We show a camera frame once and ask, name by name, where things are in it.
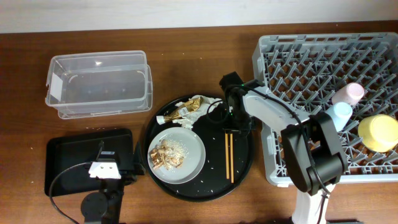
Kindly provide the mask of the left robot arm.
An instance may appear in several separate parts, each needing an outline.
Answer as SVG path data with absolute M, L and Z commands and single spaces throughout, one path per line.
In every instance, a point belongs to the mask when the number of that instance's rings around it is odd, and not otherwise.
M 104 142 L 99 143 L 99 152 L 91 162 L 89 175 L 99 182 L 99 191 L 88 194 L 81 203 L 84 222 L 88 224 L 119 223 L 124 188 L 145 174 L 142 164 L 141 145 L 126 156 L 117 151 L 106 151 Z

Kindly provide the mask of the yellow bowl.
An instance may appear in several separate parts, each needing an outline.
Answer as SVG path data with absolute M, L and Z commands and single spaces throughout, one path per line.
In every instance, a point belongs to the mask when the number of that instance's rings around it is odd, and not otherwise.
M 397 145 L 397 120 L 379 114 L 364 118 L 358 126 L 363 144 L 376 152 L 387 152 Z

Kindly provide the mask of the pink cup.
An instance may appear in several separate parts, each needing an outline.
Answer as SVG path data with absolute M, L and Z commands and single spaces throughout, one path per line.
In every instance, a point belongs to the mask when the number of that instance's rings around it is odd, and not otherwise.
M 347 103 L 351 106 L 356 105 L 364 96 L 364 88 L 358 83 L 349 83 L 342 89 L 338 90 L 331 98 L 331 102 L 335 105 L 340 102 Z

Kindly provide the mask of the blue cup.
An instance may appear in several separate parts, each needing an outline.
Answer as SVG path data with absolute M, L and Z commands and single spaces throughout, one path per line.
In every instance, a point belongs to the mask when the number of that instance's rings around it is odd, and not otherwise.
M 349 121 L 350 117 L 353 114 L 353 109 L 351 105 L 345 102 L 338 102 L 337 104 L 329 107 L 326 111 L 335 125 L 336 131 L 340 132 Z

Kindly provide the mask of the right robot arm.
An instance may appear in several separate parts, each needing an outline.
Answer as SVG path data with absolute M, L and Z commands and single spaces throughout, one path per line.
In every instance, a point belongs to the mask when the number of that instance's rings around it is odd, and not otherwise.
M 223 76 L 219 85 L 235 122 L 255 117 L 280 136 L 287 173 L 298 190 L 290 221 L 326 223 L 330 194 L 348 168 L 331 116 L 294 108 L 264 82 L 243 82 L 236 72 Z

